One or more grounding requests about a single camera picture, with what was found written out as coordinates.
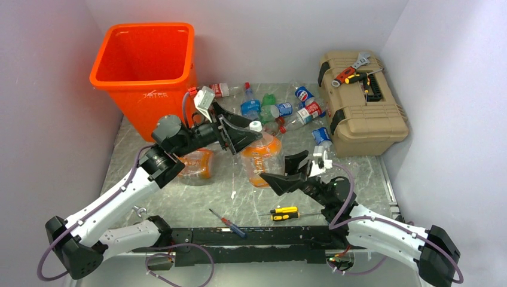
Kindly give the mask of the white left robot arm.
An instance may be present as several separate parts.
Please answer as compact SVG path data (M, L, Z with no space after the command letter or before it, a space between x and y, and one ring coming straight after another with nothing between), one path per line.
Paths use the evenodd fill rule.
M160 216L126 227L112 225L137 201L164 188L184 169L183 156L215 142L233 154L261 138L251 120L225 110L216 102L204 121L187 127L176 115L161 117L152 133L154 144L143 147L131 170L105 194L67 218L55 216L45 224L50 246L65 268L78 280L103 261L138 248L170 249L172 229Z

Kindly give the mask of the large orange label bottle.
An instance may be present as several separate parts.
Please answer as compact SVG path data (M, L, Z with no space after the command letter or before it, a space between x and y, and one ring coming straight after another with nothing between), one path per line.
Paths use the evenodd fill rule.
M268 183L260 177L261 173L281 175L285 171L285 161L281 141L265 132L260 121L253 121L249 128L260 132L262 138L251 143L241 153L243 167L249 182L257 188L268 187Z

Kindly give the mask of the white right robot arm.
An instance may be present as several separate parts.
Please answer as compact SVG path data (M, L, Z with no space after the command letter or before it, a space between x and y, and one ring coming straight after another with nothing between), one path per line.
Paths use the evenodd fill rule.
M416 227L373 212L356 201L351 173L325 182L321 174L339 165L323 156L302 164L307 156L308 151L286 156L283 173L262 172L260 177L278 196L300 190L319 203L333 246L365 248L395 259L432 286L464 282L460 251L443 228Z

